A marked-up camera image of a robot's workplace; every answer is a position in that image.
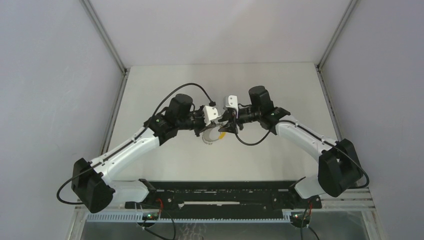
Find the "yellow capped key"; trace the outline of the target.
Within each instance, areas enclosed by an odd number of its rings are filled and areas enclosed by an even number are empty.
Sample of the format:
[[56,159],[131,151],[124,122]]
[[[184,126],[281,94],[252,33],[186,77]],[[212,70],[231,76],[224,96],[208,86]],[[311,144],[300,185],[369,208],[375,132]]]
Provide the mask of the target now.
[[225,137],[225,135],[226,135],[226,132],[221,132],[218,139],[219,140],[223,139]]

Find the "right aluminium frame post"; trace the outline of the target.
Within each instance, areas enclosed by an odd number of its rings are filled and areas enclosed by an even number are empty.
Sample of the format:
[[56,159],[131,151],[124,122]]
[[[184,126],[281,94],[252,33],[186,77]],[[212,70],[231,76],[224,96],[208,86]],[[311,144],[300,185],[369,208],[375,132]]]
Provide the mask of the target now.
[[318,64],[316,65],[316,69],[318,72],[321,72],[324,68],[334,46],[336,45],[336,42],[338,41],[340,35],[342,34],[346,24],[350,20],[354,10],[356,9],[357,5],[360,3],[360,0],[350,0],[343,15],[340,19],[339,23],[336,26],[335,31],[333,32],[329,43],[327,44]]

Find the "right green circuit board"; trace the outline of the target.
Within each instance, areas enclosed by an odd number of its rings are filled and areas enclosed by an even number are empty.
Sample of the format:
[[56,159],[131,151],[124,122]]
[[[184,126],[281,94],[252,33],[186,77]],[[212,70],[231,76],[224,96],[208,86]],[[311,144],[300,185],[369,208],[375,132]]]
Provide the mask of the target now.
[[311,216],[309,214],[293,214],[290,216],[290,221],[293,223],[300,223],[301,221],[307,222],[309,221]]

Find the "aluminium frame post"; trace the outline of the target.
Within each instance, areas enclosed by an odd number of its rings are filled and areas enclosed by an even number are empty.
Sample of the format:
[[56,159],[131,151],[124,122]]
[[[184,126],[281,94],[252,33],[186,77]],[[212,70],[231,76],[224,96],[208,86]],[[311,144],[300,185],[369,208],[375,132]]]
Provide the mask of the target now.
[[318,64],[316,65],[316,69],[318,72],[321,72],[324,68],[334,46],[336,45],[336,42],[338,41],[340,35],[342,34],[346,24],[350,20],[354,10],[356,9],[357,5],[360,3],[360,0],[350,0],[343,15],[340,19],[339,23],[336,26],[335,31],[333,32],[329,43],[327,44]]
[[80,0],[79,1],[84,11],[86,12],[88,18],[90,19],[93,27],[97,31],[101,41],[106,47],[106,50],[109,52],[116,66],[120,70],[120,72],[125,75],[127,73],[127,68],[125,67],[113,41],[108,34],[104,24],[102,23],[101,18],[99,17],[96,9],[91,0]]

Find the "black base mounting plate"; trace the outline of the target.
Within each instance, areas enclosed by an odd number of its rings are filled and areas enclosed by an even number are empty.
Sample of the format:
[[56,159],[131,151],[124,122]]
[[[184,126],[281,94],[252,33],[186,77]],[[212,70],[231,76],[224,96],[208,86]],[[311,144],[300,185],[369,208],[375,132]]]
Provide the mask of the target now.
[[318,195],[295,195],[293,180],[271,181],[149,181],[141,204],[126,202],[125,209],[155,206],[175,220],[273,220],[284,210],[321,209]]

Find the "left aluminium frame post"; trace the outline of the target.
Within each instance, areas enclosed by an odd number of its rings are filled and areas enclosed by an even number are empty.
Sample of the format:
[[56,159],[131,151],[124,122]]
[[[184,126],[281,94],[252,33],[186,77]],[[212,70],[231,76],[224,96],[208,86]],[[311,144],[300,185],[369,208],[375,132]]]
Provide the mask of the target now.
[[84,11],[86,12],[88,18],[90,19],[93,27],[97,31],[101,41],[106,47],[106,50],[109,52],[116,66],[120,70],[120,72],[125,75],[127,73],[127,68],[125,67],[113,41],[108,34],[104,24],[102,23],[101,18],[99,17],[96,9],[91,0],[80,0],[79,1]]

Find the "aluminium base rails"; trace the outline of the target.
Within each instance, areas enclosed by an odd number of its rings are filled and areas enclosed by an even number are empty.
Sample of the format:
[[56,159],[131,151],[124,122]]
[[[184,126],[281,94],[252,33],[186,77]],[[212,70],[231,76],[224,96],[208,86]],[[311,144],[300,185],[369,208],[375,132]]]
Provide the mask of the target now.
[[366,189],[347,190],[338,197],[328,194],[297,199],[283,189],[225,189],[209,191],[159,190],[154,207],[166,211],[188,211],[195,207],[209,209],[250,208],[253,210],[301,210],[307,206],[313,209],[361,210],[374,209],[371,194]]

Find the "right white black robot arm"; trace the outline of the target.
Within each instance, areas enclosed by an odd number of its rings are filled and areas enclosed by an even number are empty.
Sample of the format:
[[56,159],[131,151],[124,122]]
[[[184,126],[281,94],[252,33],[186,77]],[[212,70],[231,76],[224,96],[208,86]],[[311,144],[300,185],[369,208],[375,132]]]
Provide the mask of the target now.
[[[291,186],[289,203],[295,208],[302,208],[309,198],[328,194],[338,197],[348,189],[366,188],[370,178],[361,167],[354,144],[344,138],[340,141],[325,137],[300,123],[292,114],[274,105],[269,92],[262,85],[254,86],[248,91],[250,104],[238,102],[235,95],[224,98],[224,114],[221,121],[225,125],[221,132],[235,134],[245,124],[258,122],[268,134],[274,134],[289,140],[308,153],[318,163],[315,176],[303,177]],[[365,184],[357,182],[365,178]]]

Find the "left green circuit board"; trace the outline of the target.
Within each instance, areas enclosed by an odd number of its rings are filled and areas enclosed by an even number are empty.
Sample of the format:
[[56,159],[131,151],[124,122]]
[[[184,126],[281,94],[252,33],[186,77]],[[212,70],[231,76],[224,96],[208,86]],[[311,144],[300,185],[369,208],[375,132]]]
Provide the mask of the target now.
[[143,221],[157,221],[160,218],[160,215],[157,213],[147,213],[143,216]]

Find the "green circuit board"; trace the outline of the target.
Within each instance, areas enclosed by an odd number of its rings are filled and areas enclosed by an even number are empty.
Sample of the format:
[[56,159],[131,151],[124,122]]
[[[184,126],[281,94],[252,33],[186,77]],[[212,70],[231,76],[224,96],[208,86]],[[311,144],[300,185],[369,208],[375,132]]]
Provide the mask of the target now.
[[307,222],[309,221],[311,216],[309,214],[293,214],[290,216],[290,221],[293,223],[300,223],[301,221]]
[[157,221],[160,218],[160,215],[157,213],[147,213],[143,216],[143,221]]

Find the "silver keyring with chain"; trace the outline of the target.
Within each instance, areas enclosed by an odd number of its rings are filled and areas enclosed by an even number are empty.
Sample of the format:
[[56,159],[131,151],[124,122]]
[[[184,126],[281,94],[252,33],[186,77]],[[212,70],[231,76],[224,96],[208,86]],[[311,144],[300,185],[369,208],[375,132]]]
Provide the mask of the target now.
[[219,128],[223,125],[222,123],[214,123],[207,127],[207,129],[202,133],[202,141],[206,145],[212,145],[213,143],[222,140],[219,139]]

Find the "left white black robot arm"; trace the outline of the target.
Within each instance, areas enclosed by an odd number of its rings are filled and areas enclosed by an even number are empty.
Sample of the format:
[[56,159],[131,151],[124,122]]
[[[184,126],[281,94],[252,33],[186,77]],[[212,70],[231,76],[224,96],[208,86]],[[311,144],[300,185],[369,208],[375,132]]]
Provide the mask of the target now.
[[136,202],[149,209],[157,196],[143,180],[115,180],[115,176],[142,155],[174,138],[178,131],[194,131],[196,136],[208,126],[210,106],[192,110],[193,99],[179,93],[165,109],[149,118],[143,127],[109,152],[90,161],[80,158],[73,165],[71,189],[93,214],[111,203]]

